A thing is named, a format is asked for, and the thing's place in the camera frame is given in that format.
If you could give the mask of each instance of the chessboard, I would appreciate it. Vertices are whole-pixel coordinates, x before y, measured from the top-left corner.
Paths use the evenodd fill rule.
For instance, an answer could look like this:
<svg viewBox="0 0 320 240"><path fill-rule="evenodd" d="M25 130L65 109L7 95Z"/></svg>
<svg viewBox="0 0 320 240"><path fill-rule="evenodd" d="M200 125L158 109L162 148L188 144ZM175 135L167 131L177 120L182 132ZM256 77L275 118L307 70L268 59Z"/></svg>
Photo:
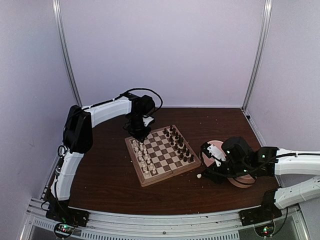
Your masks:
<svg viewBox="0 0 320 240"><path fill-rule="evenodd" d="M144 142L128 137L125 143L142 187L201 165L200 159L175 125L151 131Z"/></svg>

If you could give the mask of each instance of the white wall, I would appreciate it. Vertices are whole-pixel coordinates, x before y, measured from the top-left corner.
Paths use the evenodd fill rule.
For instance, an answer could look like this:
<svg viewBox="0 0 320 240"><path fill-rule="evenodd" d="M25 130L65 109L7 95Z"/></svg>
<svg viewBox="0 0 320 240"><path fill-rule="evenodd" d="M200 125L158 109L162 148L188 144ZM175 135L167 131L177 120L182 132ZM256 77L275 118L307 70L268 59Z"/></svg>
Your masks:
<svg viewBox="0 0 320 240"><path fill-rule="evenodd" d="M266 145L320 150L320 1L273 1L268 38L248 111ZM286 176L286 186L305 180ZM301 204L312 239L320 200Z"/></svg>
<svg viewBox="0 0 320 240"><path fill-rule="evenodd" d="M0 238L17 239L39 197L75 103L47 0L1 1Z"/></svg>
<svg viewBox="0 0 320 240"><path fill-rule="evenodd" d="M61 1L82 102L149 87L165 106L242 106L264 2Z"/></svg>

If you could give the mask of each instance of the dark brown tabletop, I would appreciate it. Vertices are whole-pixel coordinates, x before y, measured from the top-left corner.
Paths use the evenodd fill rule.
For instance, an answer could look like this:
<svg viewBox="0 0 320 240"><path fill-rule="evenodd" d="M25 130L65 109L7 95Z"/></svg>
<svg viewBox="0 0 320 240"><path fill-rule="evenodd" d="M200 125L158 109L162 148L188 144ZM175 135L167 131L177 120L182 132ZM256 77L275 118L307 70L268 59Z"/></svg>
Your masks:
<svg viewBox="0 0 320 240"><path fill-rule="evenodd" d="M255 151L260 147L240 109L163 108L154 117L152 129L176 125L197 154L204 142L234 136L244 137ZM137 215L213 213L257 206L264 192L278 187L274 177L259 177L249 188L229 181L217 185L197 178L202 166L141 187L125 144L127 121L119 116L93 129L93 147L81 160L71 187L71 207Z"/></svg>

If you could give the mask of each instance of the white pawn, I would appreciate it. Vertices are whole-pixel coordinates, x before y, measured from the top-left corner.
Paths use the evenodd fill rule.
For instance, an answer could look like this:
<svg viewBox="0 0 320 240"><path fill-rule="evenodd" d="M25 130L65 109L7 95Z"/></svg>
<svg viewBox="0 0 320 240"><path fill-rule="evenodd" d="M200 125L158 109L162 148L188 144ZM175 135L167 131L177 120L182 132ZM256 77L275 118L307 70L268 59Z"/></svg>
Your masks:
<svg viewBox="0 0 320 240"><path fill-rule="evenodd" d="M145 165L145 164L143 164L142 165L142 170L144 171L144 172L146 172L148 169L147 169L147 165Z"/></svg>

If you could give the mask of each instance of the wood grain surface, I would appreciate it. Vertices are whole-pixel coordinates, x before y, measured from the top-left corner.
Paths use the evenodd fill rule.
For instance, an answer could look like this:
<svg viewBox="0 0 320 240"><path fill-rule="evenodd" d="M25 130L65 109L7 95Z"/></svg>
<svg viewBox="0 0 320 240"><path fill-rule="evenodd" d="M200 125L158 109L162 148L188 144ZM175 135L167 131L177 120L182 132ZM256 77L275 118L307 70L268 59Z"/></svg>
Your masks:
<svg viewBox="0 0 320 240"><path fill-rule="evenodd" d="M240 109L163 108L152 129L176 125L198 154L201 144L244 137L256 151L260 145ZM124 116L93 129L93 147L82 159L71 187L70 206L121 214L176 215L227 211L257 206L264 192L278 187L274 177L259 177L249 188L197 178L204 168L141 187L130 162L122 129Z"/></svg>

